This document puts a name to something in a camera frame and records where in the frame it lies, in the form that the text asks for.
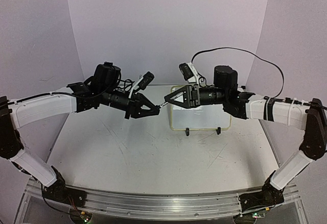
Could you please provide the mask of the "yellow framed small whiteboard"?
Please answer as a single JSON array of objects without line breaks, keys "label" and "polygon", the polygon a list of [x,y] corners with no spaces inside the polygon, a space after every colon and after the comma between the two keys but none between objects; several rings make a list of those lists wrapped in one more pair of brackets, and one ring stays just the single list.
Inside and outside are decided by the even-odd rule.
[{"label": "yellow framed small whiteboard", "polygon": [[[194,85],[189,85],[189,103],[191,106],[190,91]],[[228,129],[231,124],[231,116],[223,111],[222,105],[206,105],[195,108],[182,108],[171,105],[170,125],[175,131],[191,130],[216,130]]]}]

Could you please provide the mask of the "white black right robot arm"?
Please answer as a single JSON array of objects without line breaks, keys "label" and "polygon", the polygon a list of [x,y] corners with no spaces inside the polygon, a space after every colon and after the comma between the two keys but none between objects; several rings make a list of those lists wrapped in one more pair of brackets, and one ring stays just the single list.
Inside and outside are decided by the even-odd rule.
[{"label": "white black right robot arm", "polygon": [[185,109],[222,105],[223,111],[235,118],[277,122],[304,131],[299,150],[269,176],[261,190],[239,196],[242,212],[282,204],[286,185],[326,153],[326,108],[321,100],[306,102],[240,92],[238,73],[223,65],[214,68],[212,87],[200,87],[199,74],[191,63],[182,63],[179,68],[188,85],[166,95],[165,102]]}]

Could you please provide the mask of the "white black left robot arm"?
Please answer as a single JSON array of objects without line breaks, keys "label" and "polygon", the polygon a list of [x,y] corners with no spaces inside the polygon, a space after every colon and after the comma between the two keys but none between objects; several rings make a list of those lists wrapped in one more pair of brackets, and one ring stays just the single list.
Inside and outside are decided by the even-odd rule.
[{"label": "white black left robot arm", "polygon": [[45,118],[97,109],[100,105],[124,111],[126,119],[156,116],[160,106],[140,93],[153,79],[154,75],[147,72],[137,82],[126,81],[130,89],[124,90],[119,87],[121,69],[105,62],[99,64],[94,75],[84,82],[68,84],[58,91],[14,100],[2,96],[1,158],[39,181],[44,199],[83,207],[87,193],[67,187],[64,177],[55,167],[29,151],[18,130]]}]

